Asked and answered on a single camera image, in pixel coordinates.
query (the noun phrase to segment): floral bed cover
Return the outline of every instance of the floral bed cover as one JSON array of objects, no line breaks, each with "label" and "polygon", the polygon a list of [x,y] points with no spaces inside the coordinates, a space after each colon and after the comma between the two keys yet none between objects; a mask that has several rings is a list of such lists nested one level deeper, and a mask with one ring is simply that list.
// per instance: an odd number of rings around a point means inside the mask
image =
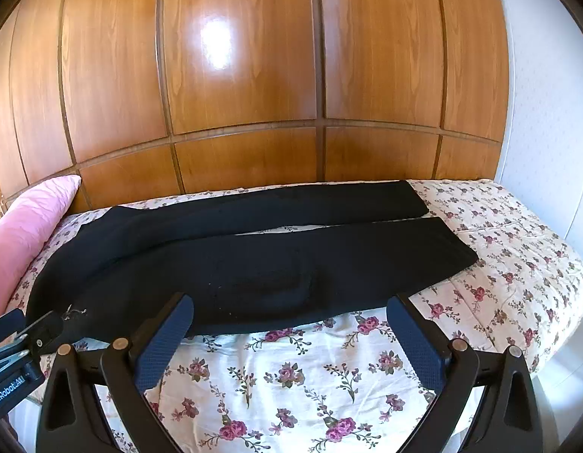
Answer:
[{"label": "floral bed cover", "polygon": [[[429,216],[439,216],[480,260],[411,297],[448,337],[477,349],[525,353],[531,373],[555,353],[583,315],[583,263],[570,246],[508,190],[491,180],[411,181]],[[155,199],[151,209],[240,189]],[[79,227],[106,213],[64,219],[15,291],[9,309],[26,307],[46,260]],[[298,228],[282,228],[277,231]],[[356,298],[362,288],[357,287]],[[102,343],[84,339],[77,348]],[[54,356],[45,356],[47,375]],[[105,387],[103,408],[120,449],[135,452]],[[34,392],[41,400],[44,387]],[[146,393],[185,452],[394,451],[434,398],[398,344],[386,309],[347,313],[296,328],[183,341]],[[457,425],[469,425],[478,395]]]}]

